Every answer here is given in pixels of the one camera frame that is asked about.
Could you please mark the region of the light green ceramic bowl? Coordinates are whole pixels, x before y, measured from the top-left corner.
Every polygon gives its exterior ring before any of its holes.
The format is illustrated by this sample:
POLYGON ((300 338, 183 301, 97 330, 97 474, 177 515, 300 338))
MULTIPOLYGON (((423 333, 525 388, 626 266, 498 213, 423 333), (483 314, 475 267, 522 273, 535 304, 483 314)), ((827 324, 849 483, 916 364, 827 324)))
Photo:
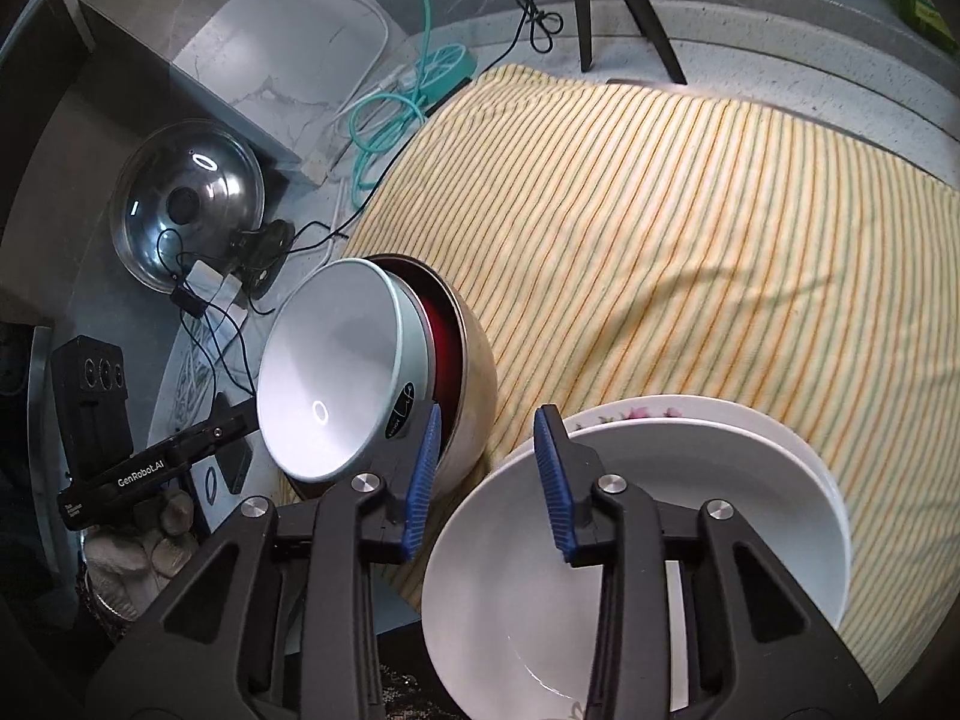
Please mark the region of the light green ceramic bowl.
POLYGON ((278 312, 260 360, 270 457, 304 483, 342 475, 433 396, 435 367, 427 312, 402 278, 366 259, 323 266, 278 312))

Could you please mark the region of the large steel bowl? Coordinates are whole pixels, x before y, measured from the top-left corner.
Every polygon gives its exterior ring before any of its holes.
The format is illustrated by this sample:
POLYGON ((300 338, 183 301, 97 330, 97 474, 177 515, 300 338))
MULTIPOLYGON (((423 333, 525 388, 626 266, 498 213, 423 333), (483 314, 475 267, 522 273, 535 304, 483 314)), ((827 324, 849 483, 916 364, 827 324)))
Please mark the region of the large steel bowl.
MULTIPOLYGON (((454 433, 452 433, 446 449, 441 449, 441 437, 439 438, 439 460, 438 465, 436 465, 433 486, 433 493, 438 497, 450 493, 472 471, 475 463, 482 455, 483 447, 485 447, 485 442, 490 435, 491 426, 493 426, 494 407, 496 406, 496 369, 494 369, 493 353, 487 335, 483 332, 480 322, 467 305, 466 300, 455 291, 452 284, 449 284, 446 280, 443 281, 449 294, 451 294, 451 298, 454 299, 454 309, 457 320, 459 320, 460 343, 462 343, 462 383, 460 384, 459 406, 457 406, 457 415, 455 415, 454 433)), ((386 444, 387 440, 402 433, 405 427, 409 426, 413 408, 420 401, 436 403, 433 397, 429 400, 416 401, 410 410, 404 427, 398 433, 375 442, 370 447, 370 453, 362 458, 358 465, 348 468, 342 475, 327 479, 327 481, 334 481, 334 479, 347 476, 348 473, 359 472, 359 470, 368 468, 373 461, 376 449, 386 444)))

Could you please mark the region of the pink flower deep plate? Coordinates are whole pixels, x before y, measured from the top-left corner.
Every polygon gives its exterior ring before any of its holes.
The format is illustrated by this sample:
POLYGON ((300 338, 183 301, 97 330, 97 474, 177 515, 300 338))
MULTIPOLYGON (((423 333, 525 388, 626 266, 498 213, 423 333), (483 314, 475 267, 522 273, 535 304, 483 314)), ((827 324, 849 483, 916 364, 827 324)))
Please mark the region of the pink flower deep plate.
POLYGON ((778 444, 781 449, 791 452, 820 479, 820 483, 830 493, 841 497, 832 472, 804 439, 789 427, 782 426, 776 419, 733 401, 700 397, 700 395, 643 395, 579 411, 576 415, 565 419, 565 426, 568 431, 579 431, 579 429, 609 422, 646 418, 699 419, 738 427, 747 433, 757 434, 778 444))

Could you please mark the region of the striped yellow towel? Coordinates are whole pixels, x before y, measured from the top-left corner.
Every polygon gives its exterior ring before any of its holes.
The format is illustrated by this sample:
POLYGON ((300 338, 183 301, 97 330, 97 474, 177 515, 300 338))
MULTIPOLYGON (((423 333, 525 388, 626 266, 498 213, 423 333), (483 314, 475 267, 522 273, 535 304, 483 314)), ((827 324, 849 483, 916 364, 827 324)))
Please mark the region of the striped yellow towel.
POLYGON ((493 351, 489 475, 544 403, 735 401, 825 461, 841 633, 892 694, 958 595, 958 195, 781 110, 506 65, 387 171, 347 245, 459 291, 493 351))

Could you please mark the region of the red steel small bowl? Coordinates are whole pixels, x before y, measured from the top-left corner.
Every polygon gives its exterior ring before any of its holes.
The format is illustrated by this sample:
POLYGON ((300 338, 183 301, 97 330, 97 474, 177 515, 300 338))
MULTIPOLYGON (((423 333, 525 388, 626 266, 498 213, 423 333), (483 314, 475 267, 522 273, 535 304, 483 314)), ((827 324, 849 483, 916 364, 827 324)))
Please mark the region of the red steel small bowl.
POLYGON ((462 343, 454 299, 444 281, 420 260, 397 254, 371 255, 371 262, 412 288, 427 312, 434 346, 433 400, 441 408, 441 449, 454 433, 462 383, 462 343))

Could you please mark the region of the glass pot lid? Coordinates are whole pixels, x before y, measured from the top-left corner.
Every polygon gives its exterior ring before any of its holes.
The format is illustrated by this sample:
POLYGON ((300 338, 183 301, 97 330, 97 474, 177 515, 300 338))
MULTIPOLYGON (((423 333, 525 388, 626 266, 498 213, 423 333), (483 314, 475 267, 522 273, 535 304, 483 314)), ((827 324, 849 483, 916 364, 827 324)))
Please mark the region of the glass pot lid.
POLYGON ((228 127, 183 121, 160 128, 135 149, 107 207, 114 252, 145 288, 171 293, 153 245, 179 231, 189 249, 224 257, 233 232, 257 231, 265 182, 254 151, 228 127))

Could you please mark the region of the white plate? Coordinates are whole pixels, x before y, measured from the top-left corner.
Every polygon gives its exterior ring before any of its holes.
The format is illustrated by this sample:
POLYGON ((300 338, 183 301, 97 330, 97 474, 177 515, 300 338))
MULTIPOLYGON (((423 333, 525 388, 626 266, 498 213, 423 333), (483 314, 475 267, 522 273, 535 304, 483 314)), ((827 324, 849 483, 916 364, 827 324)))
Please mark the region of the white plate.
MULTIPOLYGON (((757 416, 570 419, 569 435, 652 499, 747 518, 828 621, 851 582, 850 519, 804 440, 757 416)), ((455 509, 428 561, 421 622, 431 663, 470 718, 579 718, 586 710, 601 569, 556 549, 534 445, 524 442, 455 509)))

